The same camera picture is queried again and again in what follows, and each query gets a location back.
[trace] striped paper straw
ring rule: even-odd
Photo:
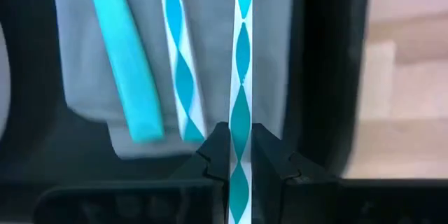
[[[252,0],[235,0],[233,32],[229,223],[251,223]]]
[[[179,132],[184,141],[203,142],[207,133],[183,1],[162,5]]]

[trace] teal plastic strip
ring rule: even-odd
[[[157,89],[127,1],[93,2],[132,139],[163,139]]]

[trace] gray cloth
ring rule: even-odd
[[[81,116],[106,121],[121,158],[195,151],[183,143],[176,106],[161,0],[127,0],[148,56],[162,107],[167,140],[132,143],[113,80],[92,0],[56,0],[64,91]],[[208,132],[228,121],[235,0],[184,0],[203,94]],[[281,135],[286,102],[291,0],[254,0],[253,121]]]
[[[0,140],[8,119],[11,100],[11,77],[9,74],[8,52],[6,50],[3,29],[0,25]]]

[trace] black plastic holder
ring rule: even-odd
[[[53,188],[38,200],[34,223],[223,223],[229,153],[230,131],[221,122],[169,178]]]
[[[448,180],[343,179],[253,126],[252,167],[265,223],[448,223]]]

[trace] spiral stripe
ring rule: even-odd
[[[252,0],[235,0],[230,89],[230,223],[251,222]]]
[[[179,132],[185,141],[207,137],[182,0],[162,0]]]

